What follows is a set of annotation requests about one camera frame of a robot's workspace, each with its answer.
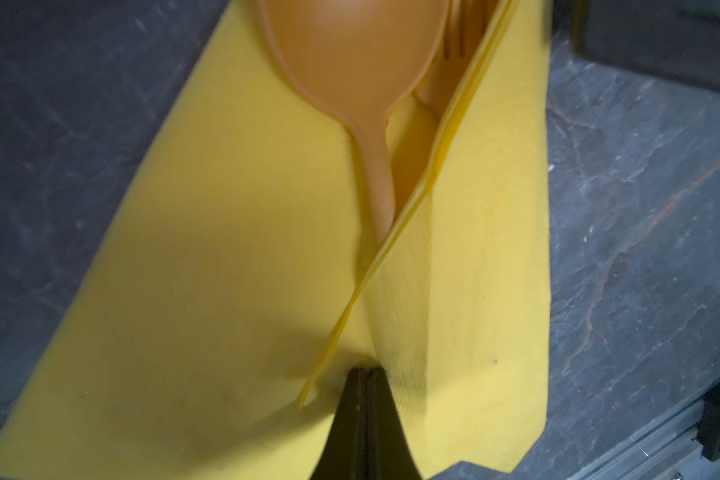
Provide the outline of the orange plastic spoon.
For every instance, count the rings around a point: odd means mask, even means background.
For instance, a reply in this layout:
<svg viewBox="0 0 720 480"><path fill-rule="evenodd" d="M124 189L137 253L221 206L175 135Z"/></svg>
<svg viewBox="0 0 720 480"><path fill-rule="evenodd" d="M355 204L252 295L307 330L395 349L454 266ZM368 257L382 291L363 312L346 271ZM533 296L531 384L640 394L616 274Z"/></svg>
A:
<svg viewBox="0 0 720 480"><path fill-rule="evenodd" d="M396 211L387 122L425 75L448 2L259 1L256 6L267 45L290 85L353 136L375 237L383 241Z"/></svg>

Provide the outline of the orange plastic fork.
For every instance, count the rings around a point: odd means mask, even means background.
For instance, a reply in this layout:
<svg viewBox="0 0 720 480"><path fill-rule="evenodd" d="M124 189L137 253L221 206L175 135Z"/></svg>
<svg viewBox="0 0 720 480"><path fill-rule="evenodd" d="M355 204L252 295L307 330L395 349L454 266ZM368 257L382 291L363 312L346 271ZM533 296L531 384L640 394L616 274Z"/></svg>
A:
<svg viewBox="0 0 720 480"><path fill-rule="evenodd" d="M452 0L442 41L416 98L442 118L471 63L498 4L497 0Z"/></svg>

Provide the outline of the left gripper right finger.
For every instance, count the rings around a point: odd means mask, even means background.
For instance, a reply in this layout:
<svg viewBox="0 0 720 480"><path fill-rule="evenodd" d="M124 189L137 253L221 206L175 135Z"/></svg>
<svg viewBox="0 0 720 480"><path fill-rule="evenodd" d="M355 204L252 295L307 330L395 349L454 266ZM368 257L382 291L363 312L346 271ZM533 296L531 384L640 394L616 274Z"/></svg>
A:
<svg viewBox="0 0 720 480"><path fill-rule="evenodd" d="M369 372L367 385L367 478L421 480L408 447L385 370Z"/></svg>

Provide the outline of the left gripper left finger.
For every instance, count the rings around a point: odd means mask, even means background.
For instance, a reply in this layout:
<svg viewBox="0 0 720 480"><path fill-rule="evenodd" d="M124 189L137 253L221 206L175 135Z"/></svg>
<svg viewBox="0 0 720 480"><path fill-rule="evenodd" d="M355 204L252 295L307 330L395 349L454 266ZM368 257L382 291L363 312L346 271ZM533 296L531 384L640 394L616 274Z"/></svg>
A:
<svg viewBox="0 0 720 480"><path fill-rule="evenodd" d="M311 480L356 480L367 474L369 372L352 369L347 376L326 444Z"/></svg>

